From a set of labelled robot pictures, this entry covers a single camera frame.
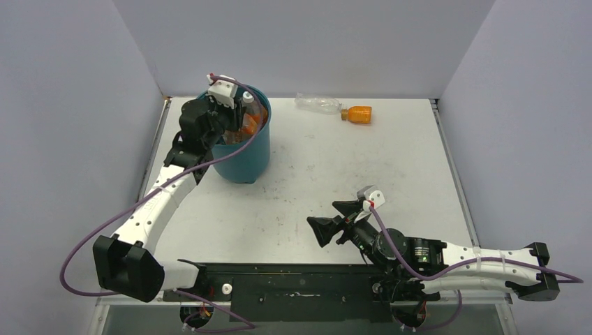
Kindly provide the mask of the large orange tea bottle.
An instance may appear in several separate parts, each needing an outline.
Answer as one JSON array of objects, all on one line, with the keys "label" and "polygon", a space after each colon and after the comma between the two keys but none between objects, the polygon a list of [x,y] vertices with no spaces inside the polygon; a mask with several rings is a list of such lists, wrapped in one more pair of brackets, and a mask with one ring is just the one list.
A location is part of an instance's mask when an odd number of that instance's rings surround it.
[{"label": "large orange tea bottle", "polygon": [[252,94],[245,91],[242,94],[242,103],[244,107],[244,115],[251,114],[251,115],[260,115],[261,119],[258,126],[264,126],[268,120],[268,111],[264,107],[260,107],[259,104],[255,101],[255,98]]}]

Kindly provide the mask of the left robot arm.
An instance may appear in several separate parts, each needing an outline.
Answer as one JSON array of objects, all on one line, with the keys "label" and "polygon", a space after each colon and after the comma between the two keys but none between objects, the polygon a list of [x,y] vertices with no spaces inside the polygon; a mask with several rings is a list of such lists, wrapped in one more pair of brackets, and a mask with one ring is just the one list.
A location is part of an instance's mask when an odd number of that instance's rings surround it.
[{"label": "left robot arm", "polygon": [[156,245],[184,198],[200,183],[212,149],[224,133],[243,125],[252,98],[228,101],[207,94],[182,105],[180,129],[149,193],[114,233],[93,245],[98,283],[102,289],[150,302],[159,292],[181,289],[190,300],[202,299],[208,281],[189,261],[159,261]]}]

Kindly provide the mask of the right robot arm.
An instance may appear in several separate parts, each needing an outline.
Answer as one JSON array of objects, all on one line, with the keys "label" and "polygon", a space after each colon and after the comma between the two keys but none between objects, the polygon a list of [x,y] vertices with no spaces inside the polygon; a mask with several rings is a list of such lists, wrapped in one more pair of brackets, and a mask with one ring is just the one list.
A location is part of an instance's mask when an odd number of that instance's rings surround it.
[{"label": "right robot arm", "polygon": [[547,268],[544,243],[513,251],[459,246],[447,241],[406,237],[394,228],[375,229],[368,221],[383,204],[377,195],[335,201],[339,215],[309,216],[306,221],[321,247],[335,235],[351,242],[384,274],[381,285],[395,299],[421,299],[446,290],[496,290],[519,299],[547,302],[557,298],[557,275]]}]

